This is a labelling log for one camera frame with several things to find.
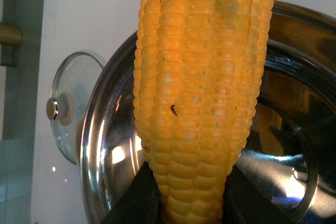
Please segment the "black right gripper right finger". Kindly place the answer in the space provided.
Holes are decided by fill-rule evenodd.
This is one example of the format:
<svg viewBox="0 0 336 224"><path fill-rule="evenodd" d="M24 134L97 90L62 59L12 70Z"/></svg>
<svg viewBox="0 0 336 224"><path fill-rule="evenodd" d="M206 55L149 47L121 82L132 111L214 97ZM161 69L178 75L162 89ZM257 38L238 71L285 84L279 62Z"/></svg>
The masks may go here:
<svg viewBox="0 0 336 224"><path fill-rule="evenodd" d="M222 223L293 223L236 167L226 179Z"/></svg>

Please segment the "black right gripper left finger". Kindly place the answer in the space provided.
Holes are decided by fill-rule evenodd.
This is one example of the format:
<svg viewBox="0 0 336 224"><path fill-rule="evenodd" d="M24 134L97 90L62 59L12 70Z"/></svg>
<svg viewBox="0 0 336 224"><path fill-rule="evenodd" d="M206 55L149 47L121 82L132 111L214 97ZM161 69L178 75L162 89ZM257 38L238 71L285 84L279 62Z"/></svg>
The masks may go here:
<svg viewBox="0 0 336 224"><path fill-rule="evenodd" d="M122 198L102 223L159 223L160 192L149 164L144 162Z"/></svg>

